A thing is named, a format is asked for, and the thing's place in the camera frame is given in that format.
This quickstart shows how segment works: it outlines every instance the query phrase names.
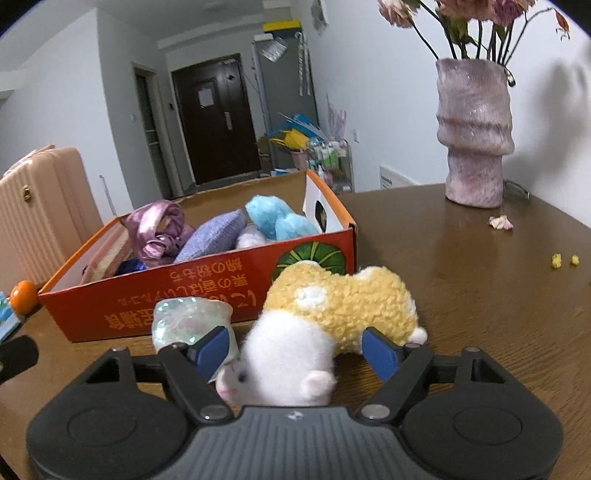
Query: plush toy ear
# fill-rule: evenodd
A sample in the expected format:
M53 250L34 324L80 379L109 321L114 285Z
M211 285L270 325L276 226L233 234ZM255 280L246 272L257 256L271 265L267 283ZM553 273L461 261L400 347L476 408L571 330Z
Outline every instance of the plush toy ear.
M329 395L336 385L336 378L330 372L313 370L301 381L301 394L306 401Z

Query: flower stem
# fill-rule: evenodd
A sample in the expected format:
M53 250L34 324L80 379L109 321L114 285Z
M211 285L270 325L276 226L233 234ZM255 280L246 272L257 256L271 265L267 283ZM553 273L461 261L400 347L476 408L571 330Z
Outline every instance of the flower stem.
M511 46L511 38L513 36L513 25L514 24L515 24L515 22L511 22L511 25L509 26L509 33L507 35L507 43L506 43L505 52L503 54L502 60L499 62L501 65L505 65L505 60L506 60L507 55L509 53L509 47Z
M505 38L500 39L501 45L499 46L499 56L496 58L496 62L498 64L501 63L501 57L503 55L503 48L505 47L505 40L507 39L507 35L508 35L508 32L507 32L507 30L505 30Z
M517 37L517 41L515 42L515 45L513 46L513 50L511 50L511 53L509 54L509 57L507 58L507 60L505 61L505 66L511 61L511 59L513 58L513 54L515 53L515 49L517 48L517 45L519 45L519 41L521 40L521 37L523 37L523 34L525 33L525 29L527 28L527 26L530 24L530 22L537 17L540 14L549 12L551 10L554 10L553 7L548 7L548 8L544 8L543 10L540 10L539 12L536 12L535 14L533 14L531 16L531 18L527 18L527 14L525 15L525 24L523 25L523 28L521 29L521 33L519 34L519 37Z
M452 55L455 59L457 59L456 50L455 50L455 48L453 48L452 38L449 35L449 32L447 31L445 24L443 23L441 18L439 18L439 15L437 15L433 10L431 10L427 5L425 5L422 0L418 0L418 3L421 5L421 7L423 7L425 10L427 10L427 12L429 12L429 14L435 20L437 20L441 24L441 26L443 27L443 32L445 33L445 37L447 38L447 42L449 43L449 48L452 50Z
M476 49L476 58L480 58L480 48L482 47L482 22L478 21L478 48Z
M414 24L413 22L413 28L415 29L415 31L417 32L418 36L421 37L421 40L423 41L423 43L427 46L427 48L429 50L431 50L431 53L435 56L436 60L439 60L439 57L437 56L437 54L435 53L435 50L433 50L433 48L431 47L431 45L429 45L429 42L425 39L425 37L423 37L421 35L421 33L419 32L417 26Z
M491 42L488 45L488 54L490 56L490 60L496 61L496 32L494 25L492 27Z

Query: pink flower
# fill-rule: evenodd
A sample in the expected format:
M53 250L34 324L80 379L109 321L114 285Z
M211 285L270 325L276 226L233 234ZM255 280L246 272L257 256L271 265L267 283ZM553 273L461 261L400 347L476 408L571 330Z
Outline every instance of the pink flower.
M402 0L378 0L379 12L390 25L397 25L401 28L411 28L413 26L413 18L411 8Z
M495 12L493 21L498 25L508 27L513 20L523 15L526 9L522 5L527 3L524 0L493 0L493 10Z
M450 18L491 20L494 0L440 0L438 12Z

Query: screw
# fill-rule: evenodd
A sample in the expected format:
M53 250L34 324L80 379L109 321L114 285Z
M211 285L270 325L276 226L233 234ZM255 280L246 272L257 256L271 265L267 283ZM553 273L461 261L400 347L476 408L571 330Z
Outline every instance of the screw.
M383 420L390 415L390 409L386 405L372 403L361 409L361 415L370 420Z
M230 411L224 405L208 405L203 407L199 414L206 420L221 420L225 419Z

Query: yellow plush toy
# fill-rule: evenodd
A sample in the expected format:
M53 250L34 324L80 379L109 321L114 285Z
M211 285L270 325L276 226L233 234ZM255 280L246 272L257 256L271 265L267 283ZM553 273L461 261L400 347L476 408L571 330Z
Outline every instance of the yellow plush toy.
M300 261L275 280L240 357L222 368L217 392L237 407L327 405L333 358L361 353L371 326L399 345L427 340L410 293L387 268L337 275Z
M424 343L413 298L398 275L369 267L337 275L316 262L286 268L271 286L264 312L284 310L318 324L335 341L335 355L361 352L361 334L375 327L397 345Z

